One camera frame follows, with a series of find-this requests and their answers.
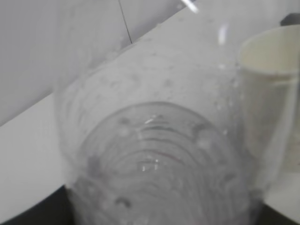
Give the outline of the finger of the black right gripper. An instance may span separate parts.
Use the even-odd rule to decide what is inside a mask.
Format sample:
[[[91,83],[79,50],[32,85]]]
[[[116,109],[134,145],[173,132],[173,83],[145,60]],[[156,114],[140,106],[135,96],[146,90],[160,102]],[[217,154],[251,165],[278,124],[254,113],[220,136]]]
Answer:
[[[280,26],[299,25],[299,24],[300,24],[300,13],[290,13],[287,16],[285,16],[280,22]]]

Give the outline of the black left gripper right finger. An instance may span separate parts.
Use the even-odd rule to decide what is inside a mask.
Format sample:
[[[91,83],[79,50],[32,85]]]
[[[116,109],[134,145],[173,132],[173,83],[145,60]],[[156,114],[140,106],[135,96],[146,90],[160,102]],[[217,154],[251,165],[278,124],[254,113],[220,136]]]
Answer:
[[[264,203],[256,220],[256,225],[299,225],[299,222],[293,221]]]

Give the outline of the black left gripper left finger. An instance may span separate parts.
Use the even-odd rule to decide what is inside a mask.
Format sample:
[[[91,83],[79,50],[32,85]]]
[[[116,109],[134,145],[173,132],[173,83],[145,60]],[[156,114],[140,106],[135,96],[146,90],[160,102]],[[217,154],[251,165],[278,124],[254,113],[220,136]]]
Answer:
[[[68,189],[61,186],[48,197],[14,216],[2,225],[74,225],[75,219],[67,194]]]

